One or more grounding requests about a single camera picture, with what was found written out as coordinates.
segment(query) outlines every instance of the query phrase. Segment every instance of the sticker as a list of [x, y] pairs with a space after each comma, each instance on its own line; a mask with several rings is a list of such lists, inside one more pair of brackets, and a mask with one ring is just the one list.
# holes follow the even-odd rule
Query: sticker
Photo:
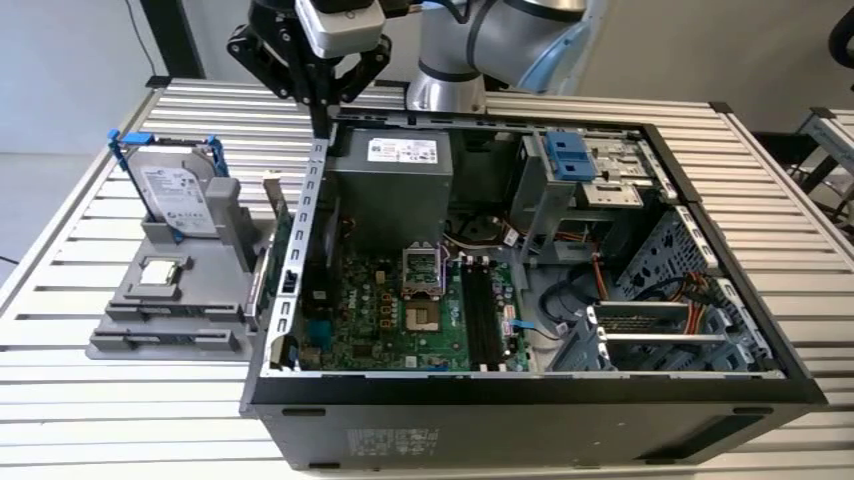
[[437, 428], [352, 428], [347, 430], [349, 454], [357, 457], [432, 456]]
[[368, 162], [439, 163], [435, 140], [372, 138]]
[[510, 228], [510, 230], [507, 230], [507, 235], [504, 235], [504, 245], [512, 247], [516, 244], [518, 240], [519, 232], [516, 232], [515, 228]]
[[216, 234], [199, 180], [183, 168], [141, 167], [165, 223], [184, 235]]

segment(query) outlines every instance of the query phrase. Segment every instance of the open computer tower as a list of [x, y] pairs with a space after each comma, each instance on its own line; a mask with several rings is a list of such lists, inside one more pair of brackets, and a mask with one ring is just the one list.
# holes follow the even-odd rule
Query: open computer tower
[[651, 125], [345, 110], [291, 213], [243, 408], [296, 469], [698, 463], [824, 403]]

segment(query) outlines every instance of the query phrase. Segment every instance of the blue drive bracket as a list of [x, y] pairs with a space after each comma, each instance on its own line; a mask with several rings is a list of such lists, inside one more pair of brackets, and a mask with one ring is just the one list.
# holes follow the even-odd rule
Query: blue drive bracket
[[[143, 191], [139, 187], [139, 183], [136, 182], [136, 178], [133, 178], [133, 174], [131, 173], [131, 169], [128, 166], [128, 158], [124, 154], [123, 148], [137, 148], [145, 145], [163, 145], [163, 146], [187, 146], [187, 147], [204, 147], [211, 150], [211, 155], [213, 157], [213, 171], [216, 172], [216, 176], [228, 177], [228, 165], [225, 164], [225, 152], [223, 150], [223, 142], [220, 142], [219, 138], [215, 135], [208, 136], [203, 143], [195, 142], [192, 140], [179, 140], [172, 138], [157, 138], [153, 133], [147, 132], [129, 132], [121, 137], [121, 132], [117, 129], [109, 130], [108, 134], [109, 143], [107, 144], [109, 151], [116, 157], [116, 162], [119, 163], [119, 167], [121, 171], [128, 174], [131, 179], [131, 184], [133, 185], [133, 189], [136, 190], [136, 194], [143, 202], [143, 206], [145, 207], [145, 218], [148, 221], [153, 221], [155, 215], [151, 210], [151, 207], [145, 203], [145, 197], [143, 196]], [[171, 228], [172, 237], [175, 238], [175, 243], [180, 243], [184, 239], [184, 234]]]
[[588, 182], [596, 178], [596, 166], [578, 133], [546, 132], [546, 154], [554, 162], [558, 180]]

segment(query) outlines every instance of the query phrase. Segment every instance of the robotic arm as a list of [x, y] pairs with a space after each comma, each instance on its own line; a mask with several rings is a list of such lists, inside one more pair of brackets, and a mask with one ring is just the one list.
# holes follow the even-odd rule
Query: robotic arm
[[[560, 81], [588, 38], [586, 0], [252, 0], [228, 52], [280, 98], [308, 110], [328, 138], [341, 102], [352, 102], [391, 58], [387, 18], [421, 12], [412, 110], [483, 112], [483, 74], [538, 93]], [[359, 63], [335, 67], [351, 54]]]

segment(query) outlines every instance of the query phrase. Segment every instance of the aluminum workbench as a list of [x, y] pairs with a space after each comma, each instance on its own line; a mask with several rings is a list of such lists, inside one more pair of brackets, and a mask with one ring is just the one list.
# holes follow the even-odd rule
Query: aluminum workbench
[[[403, 92], [372, 88], [359, 105], [401, 108]], [[443, 478], [631, 478], [639, 471], [703, 480], [854, 478], [854, 251], [735, 116], [704, 103], [514, 93], [489, 94], [487, 106], [497, 115], [659, 127], [830, 408], [695, 468], [456, 471]], [[123, 128], [199, 140], [219, 134], [255, 215], [269, 214], [265, 170], [281, 171], [284, 193], [296, 198], [308, 118], [263, 87], [173, 80], [151, 91]], [[0, 291], [0, 466], [12, 467], [0, 477], [301, 478], [261, 424], [237, 416], [245, 364], [91, 361], [83, 353], [143, 238], [141, 216], [104, 150]]]
[[854, 175], [854, 110], [812, 108], [798, 133], [812, 137], [827, 153], [827, 158], [800, 181], [802, 190], [810, 193], [836, 166]]

